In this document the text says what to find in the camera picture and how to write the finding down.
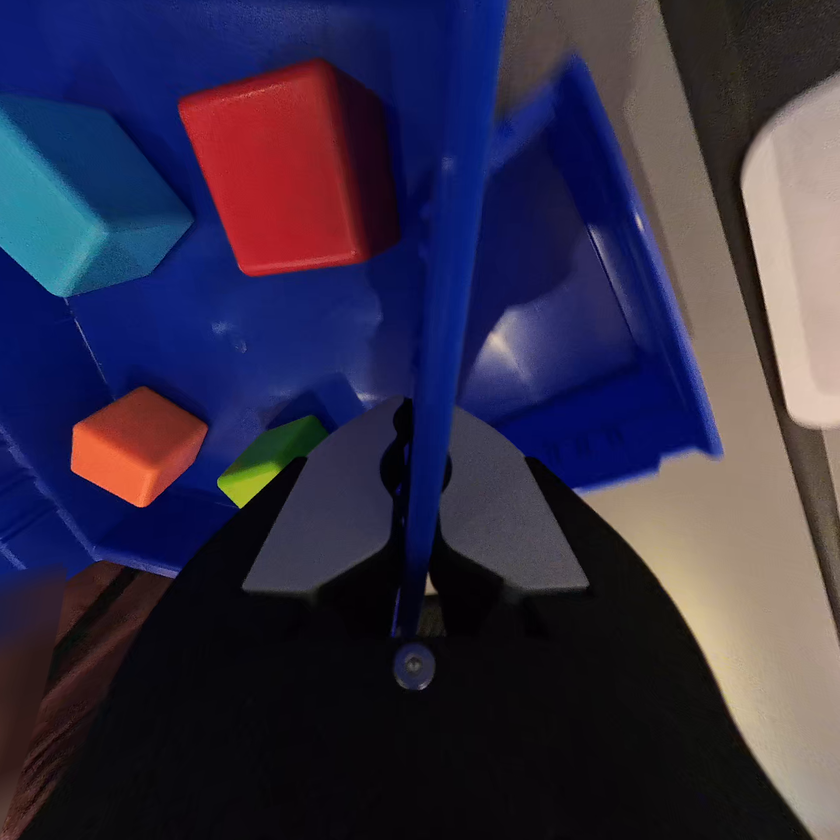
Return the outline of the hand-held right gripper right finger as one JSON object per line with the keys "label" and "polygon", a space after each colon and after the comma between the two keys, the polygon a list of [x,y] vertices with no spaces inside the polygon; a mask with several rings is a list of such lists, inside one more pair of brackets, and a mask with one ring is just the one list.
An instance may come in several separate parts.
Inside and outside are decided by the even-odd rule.
{"label": "hand-held right gripper right finger", "polygon": [[439,506],[447,545],[523,594],[582,592],[589,581],[524,454],[457,407]]}

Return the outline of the green cube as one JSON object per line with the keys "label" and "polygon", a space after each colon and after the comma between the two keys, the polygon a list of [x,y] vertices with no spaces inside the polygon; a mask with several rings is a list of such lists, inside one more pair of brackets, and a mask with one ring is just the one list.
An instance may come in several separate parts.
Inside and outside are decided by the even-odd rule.
{"label": "green cube", "polygon": [[308,457],[328,435],[313,415],[267,430],[226,468],[217,486],[241,509],[294,459]]}

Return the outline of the white document stand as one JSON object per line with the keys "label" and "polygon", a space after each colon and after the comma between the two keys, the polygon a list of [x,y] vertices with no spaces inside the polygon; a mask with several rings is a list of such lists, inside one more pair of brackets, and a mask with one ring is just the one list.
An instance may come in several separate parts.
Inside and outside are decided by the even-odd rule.
{"label": "white document stand", "polygon": [[762,127],[740,185],[786,410],[838,428],[838,73]]}

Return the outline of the red cube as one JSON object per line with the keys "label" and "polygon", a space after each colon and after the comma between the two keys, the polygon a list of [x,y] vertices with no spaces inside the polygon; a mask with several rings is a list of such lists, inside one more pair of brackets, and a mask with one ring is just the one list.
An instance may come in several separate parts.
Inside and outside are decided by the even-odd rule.
{"label": "red cube", "polygon": [[248,277],[357,265],[400,241],[385,106],[328,61],[188,94],[178,112]]}

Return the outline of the light blue cube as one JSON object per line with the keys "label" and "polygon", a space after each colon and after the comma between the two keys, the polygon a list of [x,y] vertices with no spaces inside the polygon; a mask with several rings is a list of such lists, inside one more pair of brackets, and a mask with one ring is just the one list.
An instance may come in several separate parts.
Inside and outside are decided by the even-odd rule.
{"label": "light blue cube", "polygon": [[110,114],[2,94],[2,250],[50,294],[147,277],[193,222]]}

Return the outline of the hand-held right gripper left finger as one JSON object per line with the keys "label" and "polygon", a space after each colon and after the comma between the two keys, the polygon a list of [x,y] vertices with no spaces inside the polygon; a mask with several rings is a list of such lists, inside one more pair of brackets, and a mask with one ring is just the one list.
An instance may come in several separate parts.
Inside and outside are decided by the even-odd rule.
{"label": "hand-held right gripper left finger", "polygon": [[368,560],[392,535],[382,477],[396,441],[393,396],[326,437],[307,458],[243,582],[249,594],[308,596]]}

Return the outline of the blue plastic bin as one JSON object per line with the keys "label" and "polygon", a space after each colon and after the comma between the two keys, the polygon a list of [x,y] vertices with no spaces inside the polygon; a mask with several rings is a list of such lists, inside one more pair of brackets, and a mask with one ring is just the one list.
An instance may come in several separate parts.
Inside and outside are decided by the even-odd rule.
{"label": "blue plastic bin", "polygon": [[576,490],[722,456],[675,290],[577,55],[494,130],[458,405]]}
{"label": "blue plastic bin", "polygon": [[[2,93],[99,108],[195,223],[149,276],[68,301],[2,255],[2,593],[110,560],[176,576],[235,513],[221,475],[292,409],[343,424],[412,396],[427,286],[474,276],[506,2],[2,2]],[[248,278],[177,112],[322,58],[385,105],[401,241],[357,266]],[[139,385],[208,423],[146,508],[70,471],[75,422]]]}

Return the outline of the orange cube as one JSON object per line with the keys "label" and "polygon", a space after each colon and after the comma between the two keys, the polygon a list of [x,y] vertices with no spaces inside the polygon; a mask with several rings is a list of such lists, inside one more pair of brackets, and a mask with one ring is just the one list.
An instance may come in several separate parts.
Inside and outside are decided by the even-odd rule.
{"label": "orange cube", "polygon": [[70,470],[147,508],[194,463],[208,425],[140,386],[72,428]]}

